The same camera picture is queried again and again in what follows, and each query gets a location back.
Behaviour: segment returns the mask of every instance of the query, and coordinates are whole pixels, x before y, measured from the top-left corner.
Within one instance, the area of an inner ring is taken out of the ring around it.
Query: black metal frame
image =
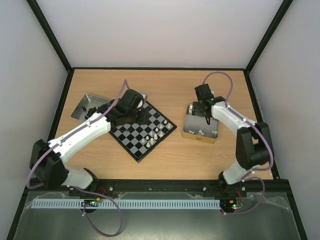
[[[66,71],[68,72],[65,84],[63,87],[63,91],[59,100],[59,104],[57,110],[54,115],[53,123],[50,129],[50,133],[48,136],[48,140],[51,140],[55,137],[57,128],[60,122],[60,117],[65,105],[65,101],[68,95],[69,87],[73,78],[74,71],[76,69],[107,69],[107,70],[189,70],[189,71],[196,71],[196,70],[206,70],[206,71],[243,71],[246,84],[248,87],[248,91],[250,94],[250,98],[252,101],[253,109],[255,112],[255,116],[257,121],[262,121],[263,117],[260,111],[260,107],[257,101],[256,93],[253,88],[251,79],[250,79],[250,72],[253,69],[254,65],[258,61],[260,55],[262,54],[263,50],[265,49],[266,45],[268,44],[269,40],[271,39],[273,33],[277,29],[279,23],[281,22],[282,18],[284,17],[285,13],[287,12],[288,8],[290,7],[293,0],[283,0],[280,8],[278,9],[277,13],[275,14],[271,24],[269,25],[266,33],[264,34],[260,44],[258,45],[257,49],[255,50],[251,60],[249,61],[247,67],[243,68],[183,68],[183,67],[175,67],[175,68],[163,68],[163,67],[71,67],[66,58],[62,48],[58,40],[56,39],[52,29],[49,26],[43,12],[41,11],[38,3],[36,0],[26,0],[30,5],[34,15],[38,19],[41,27],[43,28],[45,34],[47,35],[49,41],[51,42],[53,48],[55,49],[58,57],[60,58],[61,62],[63,63]],[[302,240],[307,239],[306,232],[304,230],[304,226],[302,224],[298,208],[289,184],[288,180],[280,179],[279,171],[277,168],[276,163],[274,163],[273,168],[271,169],[273,180],[264,180],[265,183],[265,190],[266,192],[273,192],[273,193],[286,193],[288,197],[288,201],[290,207],[293,211],[293,216],[298,228],[298,232],[300,238]],[[203,196],[210,196],[216,197],[217,199],[225,199],[225,197],[219,195],[216,191],[204,191],[203,188],[206,187],[210,189],[210,186],[215,185],[216,180],[117,180],[117,179],[100,179],[99,185],[103,186],[110,186],[112,190],[109,190],[107,187],[107,194],[112,196],[114,193],[117,192],[145,192],[145,191],[153,191],[153,192],[166,192],[170,191],[183,191],[192,194],[200,194]],[[252,180],[243,183],[247,192],[260,192],[262,185],[260,181]],[[45,191],[46,189],[39,188],[33,191]],[[66,187],[61,187],[55,189],[55,191],[68,191],[69,189]],[[20,203],[18,205],[16,214],[14,216],[11,229],[9,231],[7,240],[13,240],[16,229],[18,227],[18,223],[20,220],[21,213],[23,211],[27,195],[29,190],[26,188],[22,194]]]

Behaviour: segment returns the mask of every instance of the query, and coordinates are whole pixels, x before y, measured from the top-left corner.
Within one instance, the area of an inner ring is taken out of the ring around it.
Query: chessboard
[[[172,121],[148,101],[144,103],[143,108],[150,113],[146,125],[125,124],[110,131],[115,140],[138,163],[177,128]]]

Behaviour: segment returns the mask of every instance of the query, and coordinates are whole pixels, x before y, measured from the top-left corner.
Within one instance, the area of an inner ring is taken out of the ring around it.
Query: white wall
[[[310,240],[320,239],[320,1],[295,0],[251,79]]]
[[[7,238],[33,143],[47,139],[67,72],[25,0],[0,0],[0,240]]]
[[[38,0],[74,67],[245,68],[282,0]]]

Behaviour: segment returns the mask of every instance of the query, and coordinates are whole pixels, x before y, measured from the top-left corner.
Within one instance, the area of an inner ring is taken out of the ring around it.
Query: wooden tabletop
[[[80,124],[71,114],[85,94],[114,99],[124,79],[130,88],[148,94],[148,101],[177,125],[140,163],[137,163],[110,135],[104,134],[67,163],[88,168],[99,179],[211,180],[217,179],[235,161],[236,136],[222,123],[215,143],[203,143],[181,136],[187,106],[196,101],[195,87],[211,71],[204,70],[105,70],[74,71],[56,132],[59,137]],[[225,71],[234,82],[231,106],[256,120],[244,73]],[[215,96],[225,97],[230,82],[224,75],[213,75],[207,83]],[[256,176],[272,179],[271,171],[257,171]]]

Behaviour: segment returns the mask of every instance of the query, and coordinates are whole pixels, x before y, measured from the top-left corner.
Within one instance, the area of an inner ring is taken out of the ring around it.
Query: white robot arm
[[[51,149],[34,170],[44,186],[49,189],[61,185],[87,189],[97,179],[96,176],[86,168],[79,169],[65,164],[77,151],[112,128],[124,124],[146,124],[149,113],[142,107],[146,100],[146,94],[129,89],[107,114],[106,110],[113,101],[100,106],[89,119],[63,136],[47,143],[43,140],[37,141],[33,145],[30,168],[34,167],[44,152]]]
[[[208,84],[195,88],[198,102],[193,103],[193,115],[215,118],[236,135],[235,162],[219,175],[225,185],[233,185],[249,175],[253,169],[270,161],[270,154],[262,139],[255,133],[255,126],[267,141],[273,155],[270,130],[265,122],[256,122],[234,110],[221,96],[214,97]]]

